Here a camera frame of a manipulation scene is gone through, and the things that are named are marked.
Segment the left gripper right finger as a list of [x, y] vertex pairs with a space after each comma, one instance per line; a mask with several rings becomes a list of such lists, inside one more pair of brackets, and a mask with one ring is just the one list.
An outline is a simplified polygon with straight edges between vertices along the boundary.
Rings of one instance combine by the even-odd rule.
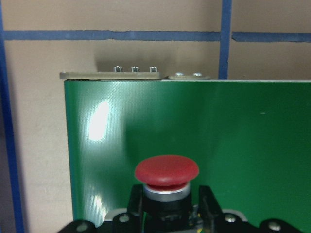
[[209, 186], [199, 186], [199, 214], [204, 228], [215, 228], [215, 220], [222, 214], [222, 209]]

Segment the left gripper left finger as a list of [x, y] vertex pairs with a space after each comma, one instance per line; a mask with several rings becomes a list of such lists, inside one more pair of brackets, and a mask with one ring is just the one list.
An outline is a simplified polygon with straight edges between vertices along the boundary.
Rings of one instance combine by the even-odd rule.
[[133, 216], [143, 216], [143, 185], [136, 184], [132, 186], [127, 212]]

